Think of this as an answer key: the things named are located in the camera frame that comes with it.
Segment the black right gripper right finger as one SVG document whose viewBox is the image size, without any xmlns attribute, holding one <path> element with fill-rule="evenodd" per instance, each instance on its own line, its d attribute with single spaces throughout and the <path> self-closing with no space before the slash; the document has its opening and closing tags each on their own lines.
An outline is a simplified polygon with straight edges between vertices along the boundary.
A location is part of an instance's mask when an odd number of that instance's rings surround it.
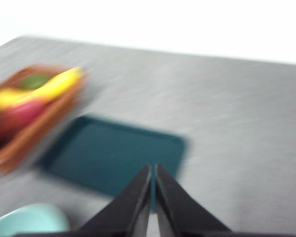
<svg viewBox="0 0 296 237">
<path fill-rule="evenodd" d="M 162 237 L 294 237 L 290 233 L 235 232 L 197 203 L 167 169 L 155 167 L 156 212 Z"/>
</svg>

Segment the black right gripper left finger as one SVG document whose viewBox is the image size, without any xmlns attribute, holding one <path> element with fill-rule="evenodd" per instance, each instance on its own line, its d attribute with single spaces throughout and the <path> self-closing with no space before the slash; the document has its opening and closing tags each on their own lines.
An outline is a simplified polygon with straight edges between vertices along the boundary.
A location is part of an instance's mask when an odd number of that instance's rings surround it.
<svg viewBox="0 0 296 237">
<path fill-rule="evenodd" d="M 151 166 L 145 165 L 105 208 L 76 231 L 20 233 L 17 237 L 130 237 L 150 205 Z"/>
</svg>

